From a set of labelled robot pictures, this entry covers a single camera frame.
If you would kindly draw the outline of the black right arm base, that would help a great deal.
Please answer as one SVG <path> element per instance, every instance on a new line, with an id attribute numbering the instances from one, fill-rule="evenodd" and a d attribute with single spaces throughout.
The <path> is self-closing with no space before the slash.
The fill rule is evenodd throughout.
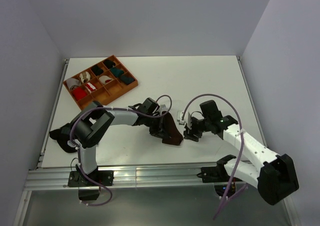
<path id="1" fill-rule="evenodd" d="M 202 167 L 200 173 L 196 175 L 201 178 L 203 183 L 214 183 L 215 192 L 219 197 L 222 197 L 230 176 L 222 166 Z"/>

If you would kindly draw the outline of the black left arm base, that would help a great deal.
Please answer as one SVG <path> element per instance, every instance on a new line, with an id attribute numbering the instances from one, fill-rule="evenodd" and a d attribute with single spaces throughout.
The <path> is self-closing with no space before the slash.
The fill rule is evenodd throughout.
<path id="1" fill-rule="evenodd" d="M 78 188 L 78 198 L 82 201 L 95 201 L 98 199 L 101 186 L 112 186 L 114 171 L 95 170 L 87 176 L 79 171 L 71 171 L 67 186 L 69 188 Z"/>

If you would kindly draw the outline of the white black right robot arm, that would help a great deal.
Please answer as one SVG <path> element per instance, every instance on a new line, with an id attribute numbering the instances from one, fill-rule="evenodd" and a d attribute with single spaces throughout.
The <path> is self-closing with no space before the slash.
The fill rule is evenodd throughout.
<path id="1" fill-rule="evenodd" d="M 279 155 L 259 143 L 240 128 L 236 119 L 223 116 L 213 100 L 200 104 L 202 119 L 187 115 L 184 138 L 199 141 L 203 133 L 211 132 L 234 146 L 249 160 L 238 161 L 237 156 L 227 155 L 216 166 L 203 167 L 197 174 L 204 183 L 227 182 L 230 177 L 258 189 L 260 196 L 270 205 L 275 205 L 299 189 L 294 162 L 287 154 Z"/>

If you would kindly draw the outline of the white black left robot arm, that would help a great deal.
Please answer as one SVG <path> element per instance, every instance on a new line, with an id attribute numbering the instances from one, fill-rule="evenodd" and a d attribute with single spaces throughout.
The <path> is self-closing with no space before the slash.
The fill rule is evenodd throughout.
<path id="1" fill-rule="evenodd" d="M 96 161 L 96 146 L 110 126 L 144 125 L 151 136 L 162 139 L 163 143 L 172 138 L 167 124 L 169 110 L 151 98 L 127 108 L 107 108 L 98 101 L 92 102 L 71 122 L 70 140 L 67 145 L 78 151 L 79 179 L 85 185 L 100 181 Z"/>

